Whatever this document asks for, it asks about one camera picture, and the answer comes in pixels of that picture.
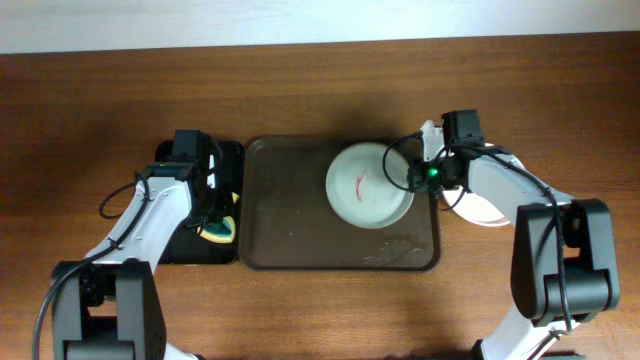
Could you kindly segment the white plate with pinkish tint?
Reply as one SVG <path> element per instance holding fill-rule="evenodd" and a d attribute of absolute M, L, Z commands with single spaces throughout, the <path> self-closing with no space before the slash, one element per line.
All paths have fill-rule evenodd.
<path fill-rule="evenodd" d="M 517 209 L 531 203 L 531 187 L 522 176 L 525 168 L 513 154 L 485 153 L 468 163 L 468 183 L 460 190 L 442 195 L 452 210 L 464 220 L 485 227 L 514 223 Z"/>

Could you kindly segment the green and yellow sponge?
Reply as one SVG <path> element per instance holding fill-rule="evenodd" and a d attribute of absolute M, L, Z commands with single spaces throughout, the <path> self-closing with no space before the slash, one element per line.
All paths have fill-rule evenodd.
<path fill-rule="evenodd" d="M 235 215 L 239 198 L 235 192 L 218 193 L 214 204 L 202 215 L 196 233 L 215 244 L 231 244 L 237 235 Z"/>

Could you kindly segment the pale green plate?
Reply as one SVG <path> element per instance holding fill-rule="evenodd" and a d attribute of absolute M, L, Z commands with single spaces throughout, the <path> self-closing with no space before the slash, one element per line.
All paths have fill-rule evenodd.
<path fill-rule="evenodd" d="M 361 142 L 342 150 L 331 162 L 325 180 L 334 212 L 345 222 L 380 229 L 399 221 L 414 194 L 407 189 L 409 164 L 396 150 Z"/>

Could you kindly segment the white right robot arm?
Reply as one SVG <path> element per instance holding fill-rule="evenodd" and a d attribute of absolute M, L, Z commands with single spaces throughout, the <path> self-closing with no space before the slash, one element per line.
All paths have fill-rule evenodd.
<path fill-rule="evenodd" d="M 494 206 L 513 226 L 514 304 L 473 359 L 540 359 L 560 338 L 614 309 L 620 283 L 608 206 L 560 192 L 509 150 L 489 145 L 475 110 L 445 113 L 415 135 L 423 147 L 407 174 L 412 192 L 461 189 Z"/>

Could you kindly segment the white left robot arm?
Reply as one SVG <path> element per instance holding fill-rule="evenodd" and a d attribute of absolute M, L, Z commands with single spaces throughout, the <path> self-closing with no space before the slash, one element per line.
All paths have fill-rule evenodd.
<path fill-rule="evenodd" d="M 160 263 L 216 264 L 235 254 L 244 149 L 178 130 L 129 183 L 109 234 L 52 272 L 41 306 L 57 359 L 188 359 L 170 344 L 154 272 Z"/>

